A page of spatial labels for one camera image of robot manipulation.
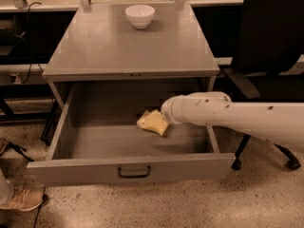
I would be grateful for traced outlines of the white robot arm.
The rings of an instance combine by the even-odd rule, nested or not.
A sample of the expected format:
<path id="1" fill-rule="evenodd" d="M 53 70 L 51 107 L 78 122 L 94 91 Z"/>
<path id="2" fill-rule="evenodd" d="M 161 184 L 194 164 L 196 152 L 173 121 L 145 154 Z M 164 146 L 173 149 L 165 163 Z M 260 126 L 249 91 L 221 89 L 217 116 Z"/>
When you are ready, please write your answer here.
<path id="1" fill-rule="evenodd" d="M 161 114 L 170 124 L 223 126 L 304 152 L 303 103 L 240 103 L 223 92 L 196 92 L 166 100 Z"/>

